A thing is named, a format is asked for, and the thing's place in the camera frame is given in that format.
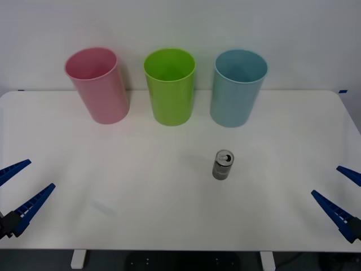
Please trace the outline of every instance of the white table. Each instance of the white table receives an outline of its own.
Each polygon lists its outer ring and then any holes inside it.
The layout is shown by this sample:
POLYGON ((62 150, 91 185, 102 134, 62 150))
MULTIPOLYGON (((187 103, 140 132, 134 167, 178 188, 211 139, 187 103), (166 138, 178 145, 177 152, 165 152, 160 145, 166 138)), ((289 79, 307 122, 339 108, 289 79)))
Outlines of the white table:
POLYGON ((19 237, 0 248, 361 252, 319 207, 316 189, 361 216, 361 135, 330 91, 261 91, 248 122, 224 128, 197 91, 183 125, 157 123, 147 91, 130 112, 95 123, 75 91, 10 92, 0 99, 2 166, 32 164, 1 187, 15 209, 53 182, 19 237), (215 153, 235 162, 212 177, 215 153))

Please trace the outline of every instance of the silver can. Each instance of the silver can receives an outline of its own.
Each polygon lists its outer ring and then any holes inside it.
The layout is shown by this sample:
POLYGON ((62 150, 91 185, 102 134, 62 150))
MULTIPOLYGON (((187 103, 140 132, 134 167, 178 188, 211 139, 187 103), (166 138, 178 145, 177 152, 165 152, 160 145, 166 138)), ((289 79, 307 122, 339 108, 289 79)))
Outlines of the silver can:
POLYGON ((215 155, 212 174, 217 180, 224 180, 228 177, 235 157, 227 150, 220 150, 215 155))

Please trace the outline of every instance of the white wall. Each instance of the white wall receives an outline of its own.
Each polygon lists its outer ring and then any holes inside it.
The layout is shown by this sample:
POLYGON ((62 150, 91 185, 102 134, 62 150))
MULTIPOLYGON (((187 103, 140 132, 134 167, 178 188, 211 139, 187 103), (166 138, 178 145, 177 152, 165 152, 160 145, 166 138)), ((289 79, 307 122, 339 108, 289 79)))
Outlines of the white wall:
POLYGON ((210 89, 214 58, 243 47, 268 61, 264 89, 348 89, 361 127, 360 26, 360 0, 2 0, 0 95, 71 88, 64 62, 90 46, 118 53, 132 89, 146 88, 148 53, 184 48, 196 88, 210 89))

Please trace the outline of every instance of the pink cup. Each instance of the pink cup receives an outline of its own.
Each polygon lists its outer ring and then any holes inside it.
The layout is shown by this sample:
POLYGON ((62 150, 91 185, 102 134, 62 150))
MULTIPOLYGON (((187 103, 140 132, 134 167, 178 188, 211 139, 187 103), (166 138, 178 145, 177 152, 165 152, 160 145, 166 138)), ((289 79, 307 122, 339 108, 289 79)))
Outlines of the pink cup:
POLYGON ((67 60, 65 72, 97 123, 116 123, 128 114, 117 56, 111 50, 100 47, 81 50, 67 60))

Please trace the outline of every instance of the table leg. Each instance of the table leg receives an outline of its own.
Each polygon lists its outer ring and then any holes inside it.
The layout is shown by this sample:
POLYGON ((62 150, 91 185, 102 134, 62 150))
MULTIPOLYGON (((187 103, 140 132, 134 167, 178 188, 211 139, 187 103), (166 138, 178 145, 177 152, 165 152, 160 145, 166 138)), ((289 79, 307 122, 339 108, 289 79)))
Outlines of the table leg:
POLYGON ((86 250, 74 250, 71 263, 72 269, 83 269, 86 250))
POLYGON ((272 251, 260 251, 263 271, 275 271, 276 265, 272 251))

